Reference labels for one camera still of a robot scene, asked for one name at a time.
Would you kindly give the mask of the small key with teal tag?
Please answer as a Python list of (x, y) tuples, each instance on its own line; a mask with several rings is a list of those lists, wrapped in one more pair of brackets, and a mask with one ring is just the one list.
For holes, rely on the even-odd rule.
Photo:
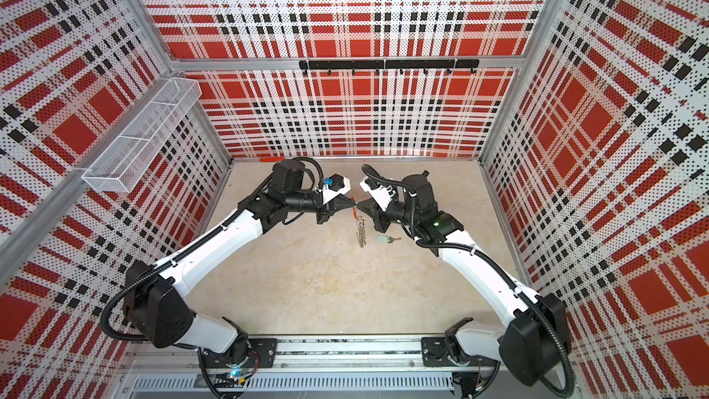
[(391, 244), (397, 240), (400, 240), (400, 238), (393, 238), (392, 236), (378, 235), (378, 242), (380, 242), (380, 243)]

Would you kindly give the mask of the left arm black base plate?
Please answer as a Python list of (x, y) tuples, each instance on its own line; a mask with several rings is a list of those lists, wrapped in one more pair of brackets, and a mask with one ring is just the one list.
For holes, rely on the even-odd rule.
[(202, 350), (206, 369), (269, 369), (273, 366), (278, 340), (275, 338), (249, 338), (234, 343), (226, 353)]

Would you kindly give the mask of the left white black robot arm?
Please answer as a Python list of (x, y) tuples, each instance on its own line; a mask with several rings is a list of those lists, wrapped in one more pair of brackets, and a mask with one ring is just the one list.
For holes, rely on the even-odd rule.
[(245, 334), (225, 320), (197, 313), (186, 297), (213, 270), (245, 245), (289, 215), (314, 214), (318, 224), (354, 207), (351, 182), (342, 175), (325, 177), (309, 157), (284, 159), (215, 227), (183, 249), (153, 264), (135, 262), (125, 286), (105, 305), (100, 327), (108, 337), (150, 342), (157, 348), (182, 345), (227, 353)]

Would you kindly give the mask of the grey key organizer red handle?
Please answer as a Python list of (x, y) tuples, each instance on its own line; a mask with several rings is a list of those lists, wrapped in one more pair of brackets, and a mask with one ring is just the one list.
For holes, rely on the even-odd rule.
[(356, 220), (356, 240), (358, 246), (360, 248), (363, 248), (365, 247), (365, 245), (367, 245), (365, 219), (362, 215), (359, 214), (358, 209), (356, 207), (353, 208), (353, 216)]

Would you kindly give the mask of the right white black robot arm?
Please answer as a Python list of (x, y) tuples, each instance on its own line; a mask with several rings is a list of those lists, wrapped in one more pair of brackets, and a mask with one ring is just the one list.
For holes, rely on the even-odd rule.
[(463, 275), (500, 320), (492, 326), (461, 319), (446, 330), (435, 359), (469, 367), (485, 358), (526, 386), (540, 382), (557, 397), (572, 397), (576, 381), (565, 303), (555, 295), (539, 295), (487, 255), (459, 220), (439, 208), (428, 172), (397, 181), (368, 164), (362, 171), (360, 186), (370, 197), (357, 208), (376, 231), (400, 225), (417, 247)]

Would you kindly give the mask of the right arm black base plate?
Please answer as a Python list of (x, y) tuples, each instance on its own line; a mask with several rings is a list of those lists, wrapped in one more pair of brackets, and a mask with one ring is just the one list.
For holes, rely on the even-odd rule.
[(423, 337), (421, 354), (425, 367), (493, 367), (498, 363), (495, 358), (488, 358), (481, 354), (469, 355), (463, 351), (453, 338), (445, 336)]

